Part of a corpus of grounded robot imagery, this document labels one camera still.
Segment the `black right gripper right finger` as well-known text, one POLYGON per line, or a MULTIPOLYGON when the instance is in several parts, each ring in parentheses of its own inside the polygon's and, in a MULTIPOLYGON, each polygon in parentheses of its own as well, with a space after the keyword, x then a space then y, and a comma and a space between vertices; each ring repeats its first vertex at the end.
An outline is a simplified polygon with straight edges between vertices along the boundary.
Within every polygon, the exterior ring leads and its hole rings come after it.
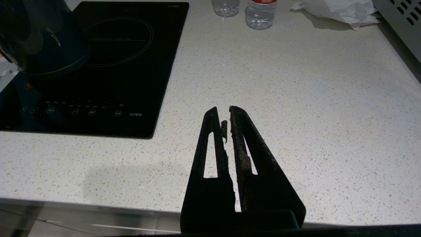
POLYGON ((230 107, 241 211, 251 227, 302 228, 306 208, 247 112, 230 107))

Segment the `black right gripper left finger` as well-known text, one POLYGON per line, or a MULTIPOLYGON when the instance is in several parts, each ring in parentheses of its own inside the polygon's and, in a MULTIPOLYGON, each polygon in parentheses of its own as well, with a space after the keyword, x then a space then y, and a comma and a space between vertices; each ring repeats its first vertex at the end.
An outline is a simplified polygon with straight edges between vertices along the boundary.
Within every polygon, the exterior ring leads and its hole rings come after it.
POLYGON ((234 226, 235 192, 216 107, 202 122, 180 216, 182 232, 226 232, 234 226), (217 177, 205 178, 207 145, 213 133, 217 177))

